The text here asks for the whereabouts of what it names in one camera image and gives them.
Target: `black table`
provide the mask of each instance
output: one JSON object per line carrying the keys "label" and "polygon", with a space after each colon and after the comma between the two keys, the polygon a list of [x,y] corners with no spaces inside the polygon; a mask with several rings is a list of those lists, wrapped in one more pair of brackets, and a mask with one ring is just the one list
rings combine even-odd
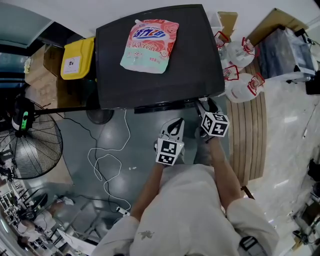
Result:
{"label": "black table", "polygon": [[[179,23],[177,39],[163,74],[131,71],[120,66],[130,30],[137,19]],[[142,110],[147,106],[148,111],[176,109],[190,105],[196,98],[225,90],[216,42],[201,4],[158,8],[115,20],[96,30],[95,42],[102,109]]]}

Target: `pink snack bag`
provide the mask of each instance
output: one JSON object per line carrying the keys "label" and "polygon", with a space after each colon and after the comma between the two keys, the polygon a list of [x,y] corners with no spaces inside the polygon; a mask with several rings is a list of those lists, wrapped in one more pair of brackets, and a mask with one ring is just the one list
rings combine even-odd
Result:
{"label": "pink snack bag", "polygon": [[174,47],[178,23],[164,19],[136,20],[120,65],[127,70],[162,74]]}

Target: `white cable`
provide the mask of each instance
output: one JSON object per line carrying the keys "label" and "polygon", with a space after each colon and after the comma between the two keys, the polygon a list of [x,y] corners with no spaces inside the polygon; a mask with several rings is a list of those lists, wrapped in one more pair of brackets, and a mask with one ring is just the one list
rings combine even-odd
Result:
{"label": "white cable", "polygon": [[92,162],[90,161],[90,158],[89,158],[90,152],[91,152],[92,150],[121,151],[121,150],[123,150],[123,149],[126,147],[128,141],[130,140],[130,137],[131,137],[131,133],[130,133],[130,129],[129,129],[129,126],[128,126],[128,123],[127,123],[126,116],[127,116],[127,110],[124,111],[124,122],[125,122],[126,128],[128,129],[129,137],[128,137],[128,139],[126,140],[126,142],[124,143],[123,147],[122,147],[121,149],[105,149],[105,148],[102,148],[102,147],[93,147],[93,148],[91,148],[91,149],[89,150],[87,158],[88,158],[89,163],[90,163],[91,166],[93,167],[94,175],[95,175],[96,178],[97,178],[99,181],[101,181],[101,182],[103,181],[103,177],[102,177],[100,171],[96,168],[98,161],[99,161],[100,159],[102,159],[102,158],[107,157],[107,156],[111,156],[111,157],[113,157],[114,159],[116,159],[116,160],[120,163],[120,168],[119,168],[118,174],[115,175],[115,176],[113,176],[112,178],[108,179],[107,181],[105,181],[104,184],[103,184],[103,189],[104,189],[104,191],[105,191],[110,197],[113,197],[113,198],[118,199],[118,200],[125,201],[125,202],[129,205],[129,208],[126,209],[126,211],[128,211],[128,210],[131,209],[131,204],[130,204],[127,200],[122,199],[122,198],[119,198],[119,197],[115,197],[115,196],[109,194],[108,191],[106,190],[106,183],[108,183],[109,181],[111,181],[112,179],[114,179],[115,177],[118,177],[118,176],[120,175],[121,167],[122,167],[122,162],[121,162],[118,158],[116,158],[113,154],[110,154],[110,153],[108,153],[108,154],[106,154],[106,155],[104,155],[104,156],[99,157],[99,158],[95,161],[95,164],[94,164],[94,165],[92,164]]}

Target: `yellow trash bin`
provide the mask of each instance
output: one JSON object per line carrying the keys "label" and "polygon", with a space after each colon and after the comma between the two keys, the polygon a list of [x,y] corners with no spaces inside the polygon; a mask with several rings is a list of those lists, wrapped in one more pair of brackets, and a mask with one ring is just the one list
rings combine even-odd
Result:
{"label": "yellow trash bin", "polygon": [[64,80],[84,78],[90,71],[95,38],[81,39],[64,46],[61,77]]}

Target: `round black fan base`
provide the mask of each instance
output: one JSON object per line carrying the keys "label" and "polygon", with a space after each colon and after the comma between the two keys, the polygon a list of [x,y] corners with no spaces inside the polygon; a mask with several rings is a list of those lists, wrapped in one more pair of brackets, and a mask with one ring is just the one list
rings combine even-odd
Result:
{"label": "round black fan base", "polygon": [[86,115],[90,121],[96,125],[104,125],[110,121],[114,114],[113,109],[86,110]]}

